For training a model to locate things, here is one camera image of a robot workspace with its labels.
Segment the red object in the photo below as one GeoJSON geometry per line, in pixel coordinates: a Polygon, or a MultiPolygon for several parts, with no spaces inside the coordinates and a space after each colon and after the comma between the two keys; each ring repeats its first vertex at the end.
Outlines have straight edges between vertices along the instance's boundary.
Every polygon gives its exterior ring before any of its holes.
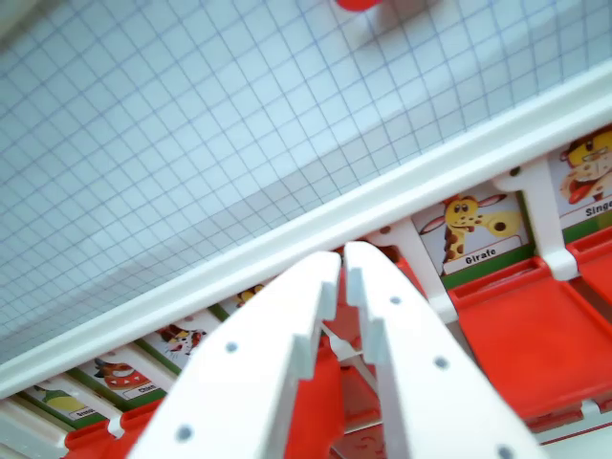
{"type": "Polygon", "coordinates": [[[125,430],[125,433],[117,441],[113,442],[104,457],[108,459],[127,457],[162,401],[158,400],[123,413],[123,416],[121,416],[121,427],[125,430]]]}
{"type": "Polygon", "coordinates": [[[586,283],[612,307],[612,227],[568,244],[567,249],[576,257],[586,283]]]}
{"type": "Polygon", "coordinates": [[[342,399],[346,428],[379,421],[381,404],[378,395],[354,366],[342,368],[342,399]]]}
{"type": "Polygon", "coordinates": [[[69,450],[64,459],[102,459],[115,441],[108,431],[108,421],[74,430],[66,436],[64,444],[69,450]]]}
{"type": "Polygon", "coordinates": [[[365,11],[381,3],[381,0],[337,0],[345,10],[365,11]]]}
{"type": "Polygon", "coordinates": [[[575,423],[582,419],[584,419],[584,416],[582,415],[580,404],[573,404],[572,406],[568,406],[554,413],[548,413],[544,416],[526,420],[525,424],[527,424],[527,427],[530,428],[533,433],[539,433],[550,430],[551,428],[575,423]]]}
{"type": "Polygon", "coordinates": [[[386,459],[383,426],[373,426],[344,435],[334,445],[334,449],[350,459],[386,459]]]}
{"type": "Polygon", "coordinates": [[[315,377],[297,388],[285,459],[327,459],[344,433],[340,366],[329,339],[322,341],[315,377]]]}
{"type": "MultiPolygon", "coordinates": [[[[395,264],[404,275],[410,279],[410,282],[417,288],[421,295],[423,288],[414,275],[410,266],[404,259],[401,259],[395,264]]],[[[334,332],[338,338],[348,341],[356,350],[361,349],[361,334],[360,334],[360,316],[357,308],[349,306],[346,303],[346,274],[344,270],[340,273],[339,291],[338,291],[338,308],[336,309],[336,317],[334,320],[325,320],[323,323],[334,332]]]]}
{"type": "Polygon", "coordinates": [[[108,432],[108,421],[70,432],[66,437],[69,450],[65,459],[121,459],[127,457],[147,423],[162,401],[131,409],[121,416],[125,433],[115,438],[108,432]]]}
{"type": "Polygon", "coordinates": [[[483,371],[522,418],[612,390],[612,325],[540,258],[448,293],[483,371]]]}

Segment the giraffe card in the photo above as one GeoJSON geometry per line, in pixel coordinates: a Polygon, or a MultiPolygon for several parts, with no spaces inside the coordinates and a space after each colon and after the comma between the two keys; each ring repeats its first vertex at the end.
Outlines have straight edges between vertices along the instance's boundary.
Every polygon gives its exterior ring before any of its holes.
{"type": "Polygon", "coordinates": [[[35,385],[24,390],[21,396],[74,428],[90,426],[106,419],[63,390],[47,390],[35,385]]]}
{"type": "Polygon", "coordinates": [[[548,157],[565,242],[612,225],[612,124],[548,157]]]}
{"type": "Polygon", "coordinates": [[[194,349],[220,323],[215,315],[204,310],[150,333],[139,339],[137,344],[168,369],[179,374],[194,349]]]}
{"type": "Polygon", "coordinates": [[[533,254],[516,193],[489,183],[412,216],[427,253],[450,289],[533,254]]]}

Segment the grid surface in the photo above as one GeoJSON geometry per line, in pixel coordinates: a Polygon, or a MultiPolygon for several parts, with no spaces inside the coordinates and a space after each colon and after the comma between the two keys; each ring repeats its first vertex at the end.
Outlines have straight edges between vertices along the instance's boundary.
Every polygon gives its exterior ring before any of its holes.
{"type": "Polygon", "coordinates": [[[40,2],[0,43],[0,361],[610,58],[611,12],[40,2]]]}

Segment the animal card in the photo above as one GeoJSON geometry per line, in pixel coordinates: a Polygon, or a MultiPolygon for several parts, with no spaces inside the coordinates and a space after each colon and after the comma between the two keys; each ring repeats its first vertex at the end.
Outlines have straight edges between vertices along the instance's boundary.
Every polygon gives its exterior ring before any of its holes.
{"type": "Polygon", "coordinates": [[[223,309],[223,311],[231,316],[240,308],[242,308],[251,298],[253,298],[256,294],[261,292],[263,288],[270,281],[262,282],[261,284],[254,285],[244,292],[240,292],[238,295],[232,296],[228,299],[225,299],[219,303],[219,306],[223,309]]]}
{"type": "Polygon", "coordinates": [[[73,428],[90,426],[106,419],[63,390],[46,390],[35,385],[20,395],[73,428]]]}
{"type": "Polygon", "coordinates": [[[612,225],[612,124],[549,155],[565,242],[612,225]]]}
{"type": "Polygon", "coordinates": [[[344,435],[334,449],[351,459],[386,459],[383,426],[373,426],[344,435]]]}
{"type": "Polygon", "coordinates": [[[414,214],[412,221],[451,289],[533,255],[524,215],[518,194],[485,183],[414,214]]]}
{"type": "Polygon", "coordinates": [[[121,409],[143,406],[165,395],[165,392],[144,374],[127,363],[111,363],[103,359],[93,359],[83,363],[76,368],[76,372],[74,370],[73,372],[69,374],[102,393],[105,398],[121,409]]]}
{"type": "Polygon", "coordinates": [[[136,343],[168,369],[179,374],[185,368],[193,350],[220,323],[220,319],[204,310],[177,323],[171,323],[136,343]]]}

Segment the cartoon giraffe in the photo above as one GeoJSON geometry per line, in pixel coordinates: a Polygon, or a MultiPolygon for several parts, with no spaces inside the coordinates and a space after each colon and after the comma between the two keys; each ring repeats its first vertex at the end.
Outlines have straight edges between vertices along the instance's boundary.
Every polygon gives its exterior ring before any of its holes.
{"type": "Polygon", "coordinates": [[[444,215],[427,223],[419,234],[427,234],[446,223],[446,256],[443,263],[461,258],[464,255],[466,236],[474,231],[474,227],[486,228],[496,237],[508,237],[516,234],[520,227],[520,212],[478,213],[478,209],[497,204],[506,198],[506,194],[495,194],[478,201],[473,196],[456,194],[443,201],[444,215]]]}

